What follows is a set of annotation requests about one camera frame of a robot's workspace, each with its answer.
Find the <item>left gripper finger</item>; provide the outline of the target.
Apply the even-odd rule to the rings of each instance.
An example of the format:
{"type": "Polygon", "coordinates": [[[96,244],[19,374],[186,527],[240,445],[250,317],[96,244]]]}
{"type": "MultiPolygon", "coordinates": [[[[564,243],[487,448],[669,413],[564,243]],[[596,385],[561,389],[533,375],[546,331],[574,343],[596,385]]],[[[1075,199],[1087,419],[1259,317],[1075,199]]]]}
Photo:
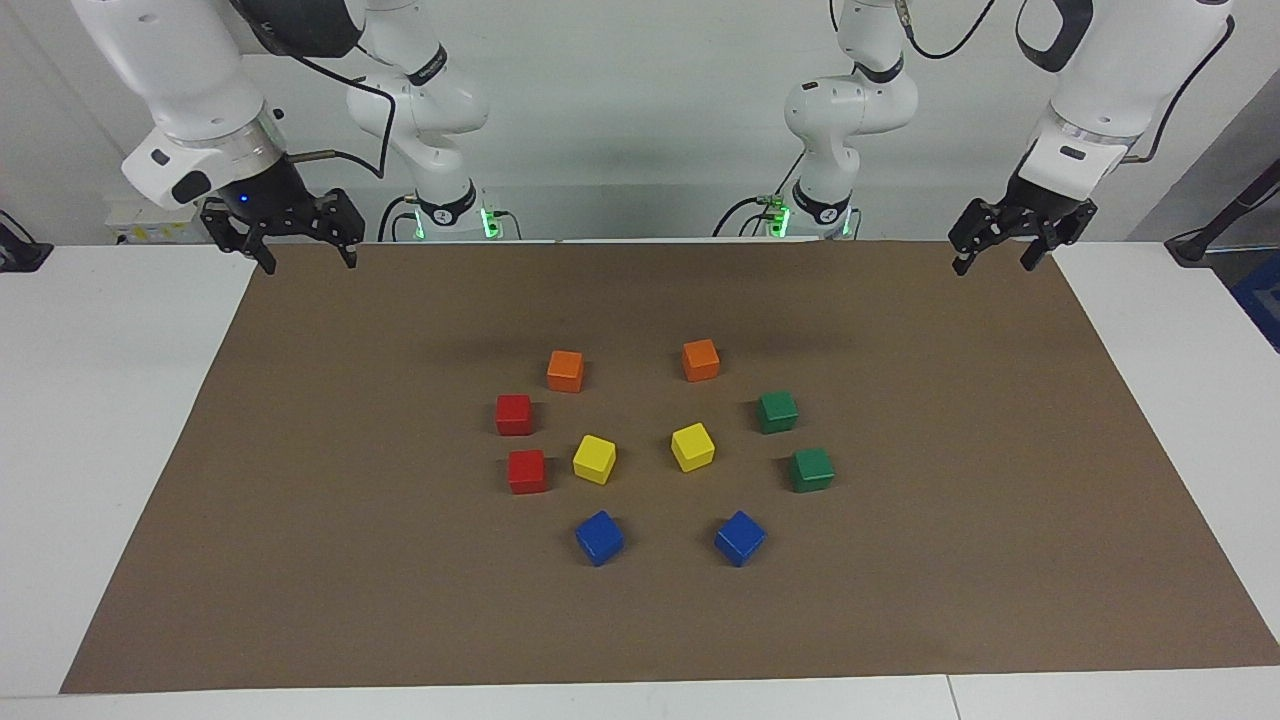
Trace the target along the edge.
{"type": "Polygon", "coordinates": [[[1010,237],[1012,209],[998,202],[972,200],[948,232],[955,258],[952,269],[965,275],[979,254],[1010,237]]]}
{"type": "Polygon", "coordinates": [[[1053,220],[1042,213],[1032,213],[1027,227],[1034,236],[1020,258],[1027,272],[1033,272],[1053,250],[1075,243],[1098,211],[1097,205],[1085,200],[1068,215],[1053,220]]]}

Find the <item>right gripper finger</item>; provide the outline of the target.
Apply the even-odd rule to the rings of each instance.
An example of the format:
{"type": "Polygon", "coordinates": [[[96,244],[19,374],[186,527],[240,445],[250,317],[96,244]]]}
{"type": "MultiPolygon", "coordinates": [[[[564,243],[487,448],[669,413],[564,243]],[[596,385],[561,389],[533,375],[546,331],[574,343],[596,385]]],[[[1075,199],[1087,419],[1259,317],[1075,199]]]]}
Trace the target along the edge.
{"type": "Polygon", "coordinates": [[[229,206],[221,200],[204,200],[200,220],[220,251],[250,258],[265,274],[275,274],[276,259],[264,241],[262,227],[250,224],[247,229],[239,229],[229,206]]]}
{"type": "Polygon", "coordinates": [[[365,227],[362,214],[344,190],[333,188],[317,200],[317,240],[334,247],[348,269],[357,266],[365,227]]]}

